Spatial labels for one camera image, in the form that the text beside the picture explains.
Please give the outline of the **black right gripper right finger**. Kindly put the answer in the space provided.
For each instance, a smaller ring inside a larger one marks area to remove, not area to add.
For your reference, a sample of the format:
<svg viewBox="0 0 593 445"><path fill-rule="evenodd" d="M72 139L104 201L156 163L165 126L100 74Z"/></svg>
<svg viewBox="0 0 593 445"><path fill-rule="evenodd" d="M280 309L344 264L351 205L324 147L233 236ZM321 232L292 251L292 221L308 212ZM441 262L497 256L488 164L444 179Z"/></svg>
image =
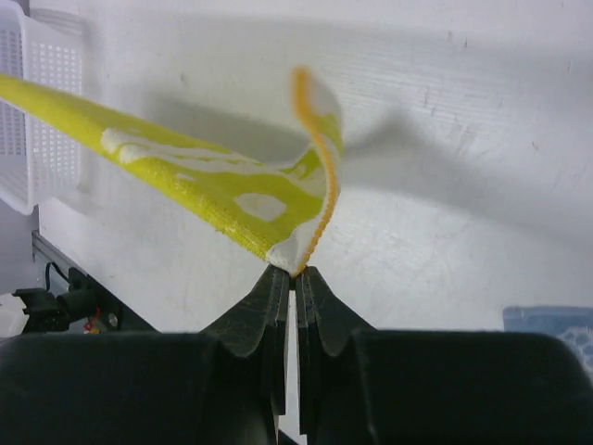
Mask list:
<svg viewBox="0 0 593 445"><path fill-rule="evenodd" d="M318 269L296 279L299 429L311 444L588 444L592 385L540 334L377 329Z"/></svg>

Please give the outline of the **yellow green patterned towel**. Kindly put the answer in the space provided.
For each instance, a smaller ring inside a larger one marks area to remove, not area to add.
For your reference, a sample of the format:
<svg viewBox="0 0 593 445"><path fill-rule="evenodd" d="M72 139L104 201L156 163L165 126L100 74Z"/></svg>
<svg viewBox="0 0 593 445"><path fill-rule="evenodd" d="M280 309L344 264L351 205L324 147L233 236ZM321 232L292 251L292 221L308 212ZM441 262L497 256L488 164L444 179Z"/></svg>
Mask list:
<svg viewBox="0 0 593 445"><path fill-rule="evenodd" d="M291 78L309 134L302 157L273 167L78 95L9 75L1 98L150 184L269 264L293 276L307 262L340 193L341 109L307 68Z"/></svg>

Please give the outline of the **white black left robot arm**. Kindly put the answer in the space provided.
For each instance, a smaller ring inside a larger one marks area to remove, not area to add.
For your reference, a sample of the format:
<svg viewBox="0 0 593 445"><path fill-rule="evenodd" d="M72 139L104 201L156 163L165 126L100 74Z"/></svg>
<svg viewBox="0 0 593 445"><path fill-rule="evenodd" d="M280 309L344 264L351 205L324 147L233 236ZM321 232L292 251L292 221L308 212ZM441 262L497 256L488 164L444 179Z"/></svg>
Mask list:
<svg viewBox="0 0 593 445"><path fill-rule="evenodd" d="M50 291L52 268L68 282L68 290L58 296ZM78 322L83 322L84 334L101 332L97 292L83 273L71 267L64 274L51 261L45 266L44 281L44 288L22 288L1 296L1 338L67 332Z"/></svg>

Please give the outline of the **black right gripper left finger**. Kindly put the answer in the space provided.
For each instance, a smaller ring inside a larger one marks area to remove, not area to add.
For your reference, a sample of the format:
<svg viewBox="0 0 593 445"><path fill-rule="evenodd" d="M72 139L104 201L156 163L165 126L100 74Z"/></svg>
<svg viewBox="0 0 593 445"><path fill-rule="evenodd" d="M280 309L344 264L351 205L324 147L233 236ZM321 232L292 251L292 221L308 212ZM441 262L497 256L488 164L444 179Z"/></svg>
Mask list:
<svg viewBox="0 0 593 445"><path fill-rule="evenodd" d="M268 268L197 333L25 333L1 342L5 444L274 444L288 277Z"/></svg>

